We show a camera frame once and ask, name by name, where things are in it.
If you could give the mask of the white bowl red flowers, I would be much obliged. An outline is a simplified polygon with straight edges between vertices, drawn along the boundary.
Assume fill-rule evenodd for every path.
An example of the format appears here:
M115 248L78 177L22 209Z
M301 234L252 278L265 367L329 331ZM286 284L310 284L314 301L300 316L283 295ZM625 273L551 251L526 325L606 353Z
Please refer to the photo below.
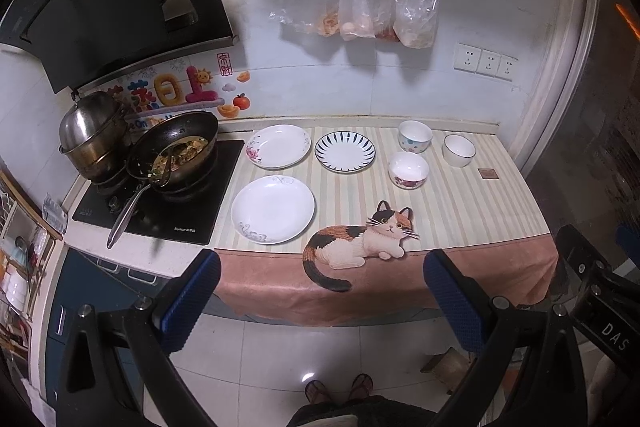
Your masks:
M421 155L401 150L390 156L387 173L396 186L414 190L426 182L430 167Z

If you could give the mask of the white bowl dark rim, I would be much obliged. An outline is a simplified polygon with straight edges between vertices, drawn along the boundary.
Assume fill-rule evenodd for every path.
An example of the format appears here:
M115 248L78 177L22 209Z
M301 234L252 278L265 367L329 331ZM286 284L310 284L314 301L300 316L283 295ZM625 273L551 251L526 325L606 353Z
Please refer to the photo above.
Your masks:
M452 167L466 167L475 155L475 145L461 134L447 134L442 141L442 157Z

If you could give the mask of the white plate pink roses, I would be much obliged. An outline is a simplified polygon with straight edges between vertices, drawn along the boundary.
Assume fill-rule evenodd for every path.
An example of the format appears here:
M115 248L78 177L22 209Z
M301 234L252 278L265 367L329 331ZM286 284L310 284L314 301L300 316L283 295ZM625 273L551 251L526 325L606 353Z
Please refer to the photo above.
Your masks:
M307 131L292 124L275 124L256 131L245 145L250 162L265 170L280 170L302 161L310 151Z

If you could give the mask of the white plate blue stripes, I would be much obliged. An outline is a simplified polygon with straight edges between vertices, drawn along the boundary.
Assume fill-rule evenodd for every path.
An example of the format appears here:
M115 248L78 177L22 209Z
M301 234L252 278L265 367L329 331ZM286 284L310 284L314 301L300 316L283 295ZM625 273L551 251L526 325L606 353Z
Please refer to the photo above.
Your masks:
M351 174L369 168L376 150L372 141L359 132L333 131L317 141L314 156L326 170Z

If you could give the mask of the small brown box on floor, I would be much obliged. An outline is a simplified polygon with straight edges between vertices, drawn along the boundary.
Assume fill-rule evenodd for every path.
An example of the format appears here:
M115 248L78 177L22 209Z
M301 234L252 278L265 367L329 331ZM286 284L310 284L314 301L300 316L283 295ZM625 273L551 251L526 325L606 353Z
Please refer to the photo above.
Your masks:
M469 355L464 355L455 347L432 355L421 369L422 374L434 376L449 393L456 391L472 365Z

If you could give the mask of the black induction cooktop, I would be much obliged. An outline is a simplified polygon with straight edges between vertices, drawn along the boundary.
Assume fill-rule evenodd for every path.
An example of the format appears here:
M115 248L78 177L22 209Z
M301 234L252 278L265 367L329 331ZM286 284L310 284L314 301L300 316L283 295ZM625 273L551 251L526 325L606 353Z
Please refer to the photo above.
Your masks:
M126 231L153 239L206 245L243 147L241 140L220 141L213 160L198 181L178 191L160 193L151 188L145 192ZM135 179L126 178L110 194L90 185L74 211L73 220L109 230L139 185Z

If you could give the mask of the white plate grey swirl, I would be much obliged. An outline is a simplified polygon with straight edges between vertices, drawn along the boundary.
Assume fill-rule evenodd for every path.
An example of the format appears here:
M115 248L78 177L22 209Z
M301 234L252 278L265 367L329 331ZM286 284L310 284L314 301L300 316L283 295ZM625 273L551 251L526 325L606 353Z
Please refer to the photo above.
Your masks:
M315 212L314 194L292 176L263 176L250 182L231 206L235 231L260 245L295 239L310 225Z

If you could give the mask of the person right sandalled foot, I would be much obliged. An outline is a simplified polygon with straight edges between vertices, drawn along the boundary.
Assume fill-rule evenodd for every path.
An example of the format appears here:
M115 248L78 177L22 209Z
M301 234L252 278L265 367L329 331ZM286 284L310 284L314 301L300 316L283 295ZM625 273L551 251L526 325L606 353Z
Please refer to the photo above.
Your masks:
M359 400L370 398L373 390L373 379L365 373L357 375L350 388L349 400Z

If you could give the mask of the black frying pan with food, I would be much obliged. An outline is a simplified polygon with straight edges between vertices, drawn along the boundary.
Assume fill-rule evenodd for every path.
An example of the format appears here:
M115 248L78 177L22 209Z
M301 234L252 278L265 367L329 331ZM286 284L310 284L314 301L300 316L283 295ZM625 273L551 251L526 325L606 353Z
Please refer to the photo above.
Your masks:
M108 233L107 249L126 231L143 194L174 187L201 170L214 153L218 129L218 119L212 113L197 110L157 124L134 143L126 170L138 181L137 192L122 206Z

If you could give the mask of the striped cat table mat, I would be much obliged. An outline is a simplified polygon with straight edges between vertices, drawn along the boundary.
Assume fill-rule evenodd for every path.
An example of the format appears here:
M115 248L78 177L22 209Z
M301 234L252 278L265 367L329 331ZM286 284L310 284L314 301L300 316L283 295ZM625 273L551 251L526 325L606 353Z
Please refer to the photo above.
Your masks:
M387 173L398 151L393 128L370 128L373 165L354 174L326 170L309 157L288 168L314 194L313 230L328 225L361 225L379 202L411 208L416 238L399 260L370 259L341 272L352 283L344 294L318 287L303 270L305 237L280 245L257 245L235 231L231 207L236 194L262 176L246 157L236 164L213 231L221 260L217 297L234 313L304 326L333 326L434 306L422 265L433 249L446 251L458 269L491 296L534 305L547 294L558 253L536 200L501 142L473 134L476 154L469 165L452 167L442 157L444 134L437 132L425 159L426 182L415 190L395 186Z

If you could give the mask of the wooden side shelf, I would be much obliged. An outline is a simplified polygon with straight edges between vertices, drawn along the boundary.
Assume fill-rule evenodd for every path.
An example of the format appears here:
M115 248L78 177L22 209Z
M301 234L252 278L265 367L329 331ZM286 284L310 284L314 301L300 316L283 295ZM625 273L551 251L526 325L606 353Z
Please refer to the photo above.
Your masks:
M44 221L6 166L1 167L1 349L25 361L32 312L50 252L62 235Z

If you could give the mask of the stainless steel pot with lid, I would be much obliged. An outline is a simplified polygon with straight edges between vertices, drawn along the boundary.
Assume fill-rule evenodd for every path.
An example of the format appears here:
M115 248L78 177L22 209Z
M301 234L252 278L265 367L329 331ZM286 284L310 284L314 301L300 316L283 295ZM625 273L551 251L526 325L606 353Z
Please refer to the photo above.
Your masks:
M85 179L104 183L124 167L127 156L127 109L105 92L78 98L58 128L65 156Z

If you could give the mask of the clear plastic bag right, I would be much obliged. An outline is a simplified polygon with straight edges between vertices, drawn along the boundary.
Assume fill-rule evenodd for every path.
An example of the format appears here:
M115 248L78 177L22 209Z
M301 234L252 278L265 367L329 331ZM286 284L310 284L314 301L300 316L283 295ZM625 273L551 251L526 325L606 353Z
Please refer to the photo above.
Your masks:
M428 49L435 42L439 0L374 0L373 28L378 40L408 49Z

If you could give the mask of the colourful festive wall sticker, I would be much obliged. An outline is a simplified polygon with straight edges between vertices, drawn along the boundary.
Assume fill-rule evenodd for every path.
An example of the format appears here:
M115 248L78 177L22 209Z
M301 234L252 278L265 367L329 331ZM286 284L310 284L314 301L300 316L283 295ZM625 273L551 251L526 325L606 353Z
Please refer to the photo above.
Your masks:
M173 58L112 80L102 89L126 109L131 128L145 129L190 110L221 120L248 114L250 72L229 50Z

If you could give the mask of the white wall socket strip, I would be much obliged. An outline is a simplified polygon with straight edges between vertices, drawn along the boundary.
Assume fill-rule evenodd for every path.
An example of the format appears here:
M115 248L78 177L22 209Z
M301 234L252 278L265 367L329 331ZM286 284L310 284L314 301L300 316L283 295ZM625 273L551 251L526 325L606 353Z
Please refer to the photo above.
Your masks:
M454 69L512 81L518 72L518 59L494 51L458 43L454 50Z

